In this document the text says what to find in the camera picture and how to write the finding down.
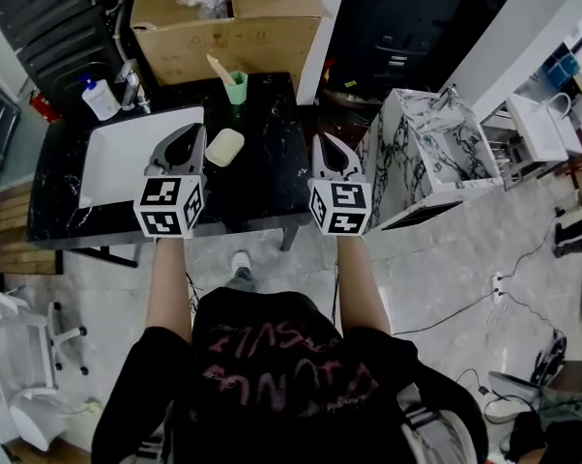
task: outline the gray pants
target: gray pants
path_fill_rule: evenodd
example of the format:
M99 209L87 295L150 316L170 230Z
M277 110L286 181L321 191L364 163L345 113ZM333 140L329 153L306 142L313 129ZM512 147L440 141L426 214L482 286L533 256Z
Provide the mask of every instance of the gray pants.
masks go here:
M256 292L256 282L248 268L240 268L224 287L242 292Z

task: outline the white bottle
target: white bottle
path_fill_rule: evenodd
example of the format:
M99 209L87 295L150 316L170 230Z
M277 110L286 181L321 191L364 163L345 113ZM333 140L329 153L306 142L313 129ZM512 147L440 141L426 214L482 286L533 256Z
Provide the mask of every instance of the white bottle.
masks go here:
M110 119L121 109L105 79L94 81L88 75L83 79L87 83L87 89L82 92L82 98L100 120Z

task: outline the black table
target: black table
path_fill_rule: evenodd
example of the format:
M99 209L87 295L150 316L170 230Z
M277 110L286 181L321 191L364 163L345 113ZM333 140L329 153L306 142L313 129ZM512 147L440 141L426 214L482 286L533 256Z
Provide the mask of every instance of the black table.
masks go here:
M307 186L311 170L289 74L251 75L247 101L239 106L229 103L219 79L166 86L151 101L152 113L190 105L205 108L208 144L224 128L242 133L246 140L225 168L205 160L207 203L194 237L283 228L281 249L288 250L299 226L312 219ZM98 126L61 121L49 127L31 192L29 242L137 266L108 250L152 241L141 232L132 201L83 209L78 201L91 131L141 115L142 111L120 112Z

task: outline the cardboard box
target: cardboard box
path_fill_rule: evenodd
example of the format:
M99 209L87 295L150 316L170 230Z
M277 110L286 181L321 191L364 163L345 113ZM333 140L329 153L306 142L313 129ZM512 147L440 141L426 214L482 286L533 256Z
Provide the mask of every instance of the cardboard box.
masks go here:
M298 88L321 17L321 0L231 0L234 18L199 20L177 0L135 0L131 28L160 85L217 77L210 53L230 71L289 72Z

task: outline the silver faucet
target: silver faucet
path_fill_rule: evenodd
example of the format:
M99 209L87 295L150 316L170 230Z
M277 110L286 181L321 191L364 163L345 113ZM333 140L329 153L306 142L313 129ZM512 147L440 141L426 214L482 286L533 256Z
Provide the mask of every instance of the silver faucet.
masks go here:
M456 106L456 103L460 99L458 91L456 91L456 84L452 84L446 88L446 91L442 93L442 96L433 103L431 106L431 110L441 112L444 109L444 106L448 106L450 109L453 109Z
M140 78L136 73L137 64L135 60L125 62L115 82L126 82L126 92L121 101L122 110L132 110L135 106L141 106L145 113L151 113L149 99L145 96L145 90L140 83Z

